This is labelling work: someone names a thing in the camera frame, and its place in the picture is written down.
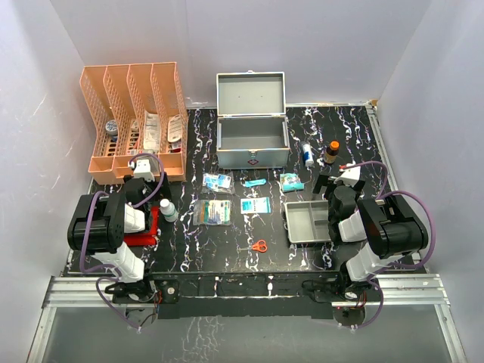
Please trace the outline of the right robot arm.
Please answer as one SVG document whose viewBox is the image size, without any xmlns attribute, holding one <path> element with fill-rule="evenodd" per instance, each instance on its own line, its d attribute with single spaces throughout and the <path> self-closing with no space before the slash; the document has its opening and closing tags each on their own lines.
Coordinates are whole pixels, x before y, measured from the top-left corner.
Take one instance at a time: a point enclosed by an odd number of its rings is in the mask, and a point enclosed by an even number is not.
<svg viewBox="0 0 484 363">
<path fill-rule="evenodd" d="M 351 259 L 342 263 L 333 279 L 314 283 L 316 299 L 331 293 L 353 300 L 371 289 L 375 275 L 404 256 L 427 247 L 429 233 L 402 195 L 385 194 L 379 200 L 362 198 L 363 180 L 347 182 L 320 174 L 313 188 L 326 188 L 327 233 L 335 244 L 362 242 Z"/>
</svg>

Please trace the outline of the orange handled scissors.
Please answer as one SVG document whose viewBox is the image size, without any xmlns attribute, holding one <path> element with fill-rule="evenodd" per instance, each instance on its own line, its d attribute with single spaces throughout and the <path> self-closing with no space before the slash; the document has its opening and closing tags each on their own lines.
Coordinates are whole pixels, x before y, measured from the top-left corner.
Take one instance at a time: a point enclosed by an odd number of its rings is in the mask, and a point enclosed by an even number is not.
<svg viewBox="0 0 484 363">
<path fill-rule="evenodd" d="M 239 251 L 248 250 L 248 251 L 255 251 L 257 253 L 265 253 L 268 250 L 268 246 L 265 240 L 258 240 L 250 247 L 239 248 Z"/>
</svg>

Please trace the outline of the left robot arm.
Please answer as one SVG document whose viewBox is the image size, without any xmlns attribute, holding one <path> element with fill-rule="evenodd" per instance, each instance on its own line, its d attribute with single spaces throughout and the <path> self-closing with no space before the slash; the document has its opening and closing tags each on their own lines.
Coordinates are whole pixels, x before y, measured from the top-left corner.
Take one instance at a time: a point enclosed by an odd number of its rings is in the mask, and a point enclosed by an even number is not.
<svg viewBox="0 0 484 363">
<path fill-rule="evenodd" d="M 117 192 L 83 194 L 67 229 L 71 250 L 80 252 L 79 270 L 107 269 L 115 281 L 105 293 L 117 299 L 149 303 L 158 298 L 144 261 L 133 247 L 152 247 L 160 241 L 160 201 L 171 198 L 167 177 L 146 181 L 127 175 Z"/>
</svg>

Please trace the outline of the red first aid pouch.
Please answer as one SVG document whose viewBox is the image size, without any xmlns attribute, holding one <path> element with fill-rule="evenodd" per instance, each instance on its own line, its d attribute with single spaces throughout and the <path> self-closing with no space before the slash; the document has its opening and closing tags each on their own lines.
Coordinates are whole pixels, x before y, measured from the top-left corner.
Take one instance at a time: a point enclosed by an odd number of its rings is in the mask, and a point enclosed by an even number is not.
<svg viewBox="0 0 484 363">
<path fill-rule="evenodd" d="M 128 247 L 152 247 L 159 242 L 159 214 L 159 208 L 157 206 L 152 206 L 150 208 L 148 228 L 145 231 L 125 234 L 123 241 Z"/>
</svg>

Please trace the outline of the cotton swab packet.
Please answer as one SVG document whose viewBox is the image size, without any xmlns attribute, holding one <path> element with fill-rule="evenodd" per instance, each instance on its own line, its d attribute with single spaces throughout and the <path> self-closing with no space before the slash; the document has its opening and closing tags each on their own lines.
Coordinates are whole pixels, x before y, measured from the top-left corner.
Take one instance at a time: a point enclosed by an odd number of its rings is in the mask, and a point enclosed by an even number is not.
<svg viewBox="0 0 484 363">
<path fill-rule="evenodd" d="M 194 225 L 226 226 L 231 224 L 230 200 L 198 200 L 194 204 Z"/>
</svg>

